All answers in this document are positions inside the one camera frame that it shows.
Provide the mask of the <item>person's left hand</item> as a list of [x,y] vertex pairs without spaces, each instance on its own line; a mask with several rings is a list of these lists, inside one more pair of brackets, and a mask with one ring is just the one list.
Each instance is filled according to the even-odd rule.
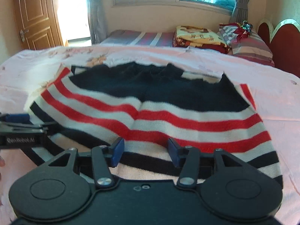
[[5,160],[0,156],[0,167],[4,167],[6,165]]

